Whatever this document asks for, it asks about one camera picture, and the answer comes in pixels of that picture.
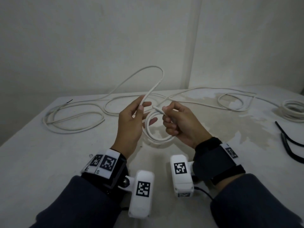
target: white wall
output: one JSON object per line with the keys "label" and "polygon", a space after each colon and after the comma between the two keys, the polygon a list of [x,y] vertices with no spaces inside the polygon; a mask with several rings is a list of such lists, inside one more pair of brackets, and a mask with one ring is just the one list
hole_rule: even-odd
{"label": "white wall", "polygon": [[190,87],[304,87],[304,0],[203,0]]}
{"label": "white wall", "polygon": [[[2,0],[0,144],[56,97],[107,93],[147,65],[165,70],[158,90],[185,87],[193,1]],[[147,91],[160,77],[143,71],[117,92]]]}

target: white cable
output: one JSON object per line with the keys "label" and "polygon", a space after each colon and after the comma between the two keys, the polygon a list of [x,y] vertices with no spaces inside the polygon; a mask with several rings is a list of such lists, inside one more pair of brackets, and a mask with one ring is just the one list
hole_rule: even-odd
{"label": "white cable", "polygon": [[[188,89],[188,90],[183,90],[181,92],[178,92],[176,94],[173,94],[169,97],[165,97],[161,94],[156,94],[156,93],[152,93],[152,91],[161,83],[161,81],[164,78],[164,71],[158,67],[158,66],[147,66],[144,67],[138,71],[136,71],[135,73],[133,73],[131,76],[129,76],[126,80],[124,80],[121,84],[119,84],[117,87],[115,87],[111,92],[109,92],[107,95],[98,98],[98,99],[92,99],[92,100],[85,100],[85,101],[77,101],[77,102],[71,102],[71,103],[65,103],[63,105],[54,107],[53,109],[51,109],[50,111],[48,111],[48,113],[43,117],[43,123],[44,125],[52,132],[54,133],[60,133],[60,134],[72,134],[72,133],[80,133],[89,129],[94,128],[95,126],[98,126],[100,123],[102,123],[104,121],[104,115],[101,112],[98,111],[89,111],[89,112],[84,112],[84,113],[79,113],[73,116],[69,116],[67,118],[63,118],[63,119],[59,119],[59,120],[55,120],[55,115],[58,113],[59,110],[62,109],[66,109],[69,107],[74,107],[74,106],[78,106],[78,105],[94,105],[96,107],[98,107],[102,112],[104,112],[107,115],[111,115],[111,116],[118,116],[119,112],[110,112],[109,110],[107,110],[107,105],[115,100],[115,99],[119,99],[119,98],[126,98],[126,97],[133,97],[133,96],[138,96],[138,95],[130,95],[130,96],[118,96],[118,97],[114,97],[112,99],[105,99],[106,97],[108,97],[109,95],[111,95],[117,88],[119,88],[122,84],[124,84],[127,80],[129,80],[131,77],[133,77],[135,74],[139,73],[140,71],[144,70],[144,69],[148,69],[148,68],[158,68],[162,71],[162,78],[157,82],[156,85],[154,85],[154,87],[152,87],[147,94],[144,96],[144,98],[142,99],[141,103],[142,104],[148,96],[153,95],[153,96],[157,96],[157,97],[161,97],[164,98],[164,100],[157,104],[156,106],[153,106],[153,110],[147,115],[146,120],[145,120],[145,129],[143,128],[143,133],[152,141],[152,142],[156,142],[156,143],[165,143],[168,141],[171,141],[173,139],[172,136],[168,136],[166,138],[157,138],[155,137],[149,129],[149,122],[152,118],[154,118],[157,115],[164,115],[164,112],[158,108],[158,106],[160,106],[162,103],[164,103],[166,100],[170,100],[170,101],[174,101],[172,98],[178,94],[181,93],[185,93],[191,90],[195,90],[195,89],[226,89],[226,90],[233,90],[233,91],[238,91],[238,93],[224,93],[221,96],[218,97],[217,99],[217,103],[218,106],[215,105],[208,105],[208,104],[204,104],[204,103],[200,103],[200,102],[194,102],[194,101],[179,101],[179,102],[184,102],[184,103],[193,103],[193,104],[199,104],[199,105],[203,105],[203,106],[207,106],[207,107],[212,107],[212,108],[216,108],[216,109],[223,109],[223,110],[231,110],[231,111],[237,111],[237,112],[244,112],[250,109],[251,104],[253,102],[253,100],[255,98],[266,101],[268,103],[273,104],[274,106],[278,107],[279,110],[282,113],[282,117],[292,121],[292,122],[304,122],[304,102],[301,101],[296,101],[296,100],[286,100],[283,101],[281,105],[278,105],[274,102],[272,102],[271,100],[265,99],[265,98],[261,98],[258,97],[256,95],[256,93],[253,92],[246,92],[246,91],[241,91],[241,90],[237,90],[237,89],[232,89],[232,88],[210,88],[210,87],[196,87],[196,88],[192,88],[192,89]],[[232,96],[236,99],[238,99],[241,102],[241,106],[238,108],[230,108],[228,106],[224,106],[221,103],[221,99],[224,96]],[[247,96],[250,98],[249,103],[246,103],[239,98],[237,95],[241,95],[241,96]],[[104,101],[107,100],[108,102],[105,103],[105,105],[103,107],[99,106],[96,103],[92,103],[91,101]],[[64,122],[73,118],[76,118],[78,116],[82,116],[82,115],[86,115],[86,114],[98,114],[101,115],[101,119],[95,123],[93,123],[92,125],[89,126],[84,126],[84,127],[79,127],[79,128],[67,128],[67,127],[63,127],[63,126],[59,126],[57,123],[59,122]],[[55,126],[56,128],[60,129],[56,130],[52,127],[50,127],[50,125]]]}

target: white tabletop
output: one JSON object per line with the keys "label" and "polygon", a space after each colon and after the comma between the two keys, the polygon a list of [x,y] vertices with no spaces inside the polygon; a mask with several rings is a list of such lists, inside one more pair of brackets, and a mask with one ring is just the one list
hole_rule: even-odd
{"label": "white tabletop", "polygon": [[[256,92],[260,96],[282,102],[287,99],[304,101],[304,96],[272,86],[248,86],[239,88]],[[180,90],[158,91],[169,96]],[[175,97],[177,100],[200,101],[216,105],[215,97],[225,90],[193,90]],[[90,160],[90,154],[109,148],[116,137],[118,117],[105,115],[99,126],[77,134],[61,135],[48,131],[41,122],[45,113],[57,105],[73,101],[95,99],[102,95],[61,97],[37,115],[24,128],[0,147],[0,227],[28,227],[35,222],[35,216],[48,207],[62,192],[74,175]],[[118,99],[109,104],[112,111],[121,111],[134,97]],[[152,103],[162,99],[152,97]],[[238,104],[226,98],[227,104]],[[303,143],[304,124],[288,122],[276,115],[276,107],[255,99],[247,112],[232,112],[187,105],[200,122],[238,153],[248,173],[255,174],[260,181],[287,208],[304,219],[304,164],[291,159],[280,139],[278,121],[287,134]],[[58,113],[58,118],[80,111],[95,109],[94,106],[78,106]],[[86,115],[65,122],[67,126],[87,125],[98,115]],[[165,136],[165,129],[159,120],[154,127],[155,134]],[[291,149],[304,157],[304,149],[290,145]],[[211,216],[210,200],[200,192],[192,198],[176,198],[173,194],[170,170],[170,156],[184,154],[189,160],[194,150],[177,139],[168,144],[151,144],[142,135],[135,153],[128,160],[131,176],[137,170],[148,170],[155,174],[151,217],[139,221],[139,227],[216,227]],[[123,211],[115,227],[134,226],[135,220]]]}

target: person's left hand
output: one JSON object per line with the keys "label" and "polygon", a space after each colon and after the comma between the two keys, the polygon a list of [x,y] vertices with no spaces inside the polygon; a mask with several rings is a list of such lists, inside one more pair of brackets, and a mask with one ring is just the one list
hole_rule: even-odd
{"label": "person's left hand", "polygon": [[[143,105],[139,105],[143,97],[144,95],[141,95],[119,113],[117,136],[111,149],[120,152],[126,159],[134,153],[137,142],[142,134],[142,127],[144,127],[142,121],[149,114],[144,114],[143,108],[152,104],[150,101],[146,101]],[[153,118],[149,125],[152,125],[156,121],[157,118]]]}

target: sleeve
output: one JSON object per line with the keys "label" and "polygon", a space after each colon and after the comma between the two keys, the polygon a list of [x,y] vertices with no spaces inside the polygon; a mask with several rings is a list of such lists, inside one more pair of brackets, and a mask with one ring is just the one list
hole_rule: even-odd
{"label": "sleeve", "polygon": [[113,227],[121,209],[103,191],[74,176],[59,197],[36,216],[31,228]]}
{"label": "sleeve", "polygon": [[288,210],[252,174],[227,185],[211,202],[219,228],[300,228],[301,218]]}

